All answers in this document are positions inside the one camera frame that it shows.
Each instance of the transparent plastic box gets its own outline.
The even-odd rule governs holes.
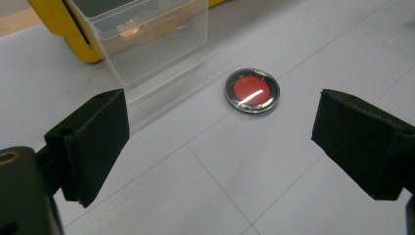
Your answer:
[[[208,38],[208,0],[69,0],[68,5],[124,86],[147,82]],[[148,89],[174,77],[152,81]]]

